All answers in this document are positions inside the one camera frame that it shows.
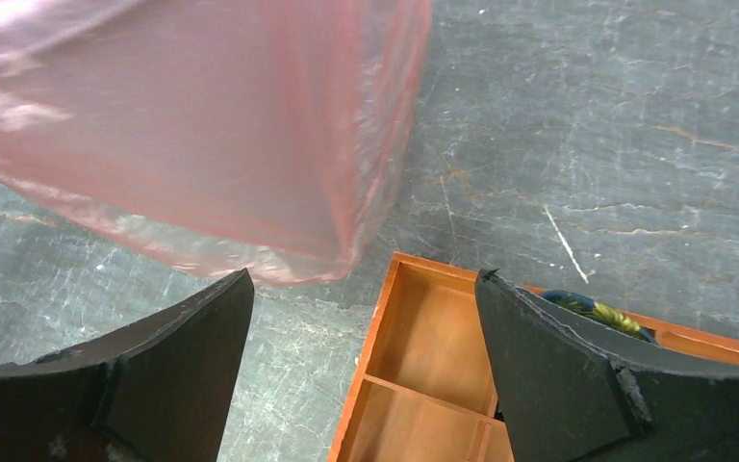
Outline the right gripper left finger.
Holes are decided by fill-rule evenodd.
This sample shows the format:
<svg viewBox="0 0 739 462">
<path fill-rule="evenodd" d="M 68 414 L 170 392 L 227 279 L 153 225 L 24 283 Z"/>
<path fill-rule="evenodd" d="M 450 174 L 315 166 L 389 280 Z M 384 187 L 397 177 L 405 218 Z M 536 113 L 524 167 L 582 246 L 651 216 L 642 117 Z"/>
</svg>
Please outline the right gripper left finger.
<svg viewBox="0 0 739 462">
<path fill-rule="evenodd" d="M 151 316 L 0 365 L 0 461 L 214 461 L 254 306 L 246 270 Z"/>
</svg>

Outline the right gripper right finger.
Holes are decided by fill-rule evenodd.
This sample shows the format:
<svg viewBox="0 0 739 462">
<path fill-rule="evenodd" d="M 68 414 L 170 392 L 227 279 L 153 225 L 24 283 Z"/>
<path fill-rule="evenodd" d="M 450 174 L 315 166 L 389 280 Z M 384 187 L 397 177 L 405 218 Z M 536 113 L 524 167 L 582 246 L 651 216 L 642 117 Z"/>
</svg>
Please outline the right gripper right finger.
<svg viewBox="0 0 739 462">
<path fill-rule="evenodd" d="M 634 339 L 483 270 L 475 300 L 519 461 L 739 461 L 739 365 Z"/>
</svg>

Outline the red plastic trash bag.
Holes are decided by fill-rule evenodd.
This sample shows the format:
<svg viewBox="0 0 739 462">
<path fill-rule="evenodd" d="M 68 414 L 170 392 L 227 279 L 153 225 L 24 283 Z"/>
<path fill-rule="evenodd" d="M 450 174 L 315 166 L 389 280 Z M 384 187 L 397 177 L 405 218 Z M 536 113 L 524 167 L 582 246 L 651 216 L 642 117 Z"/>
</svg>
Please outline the red plastic trash bag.
<svg viewBox="0 0 739 462">
<path fill-rule="evenodd" d="M 0 183 L 171 267 L 349 273 L 395 200 L 428 1 L 0 1 Z"/>
</svg>

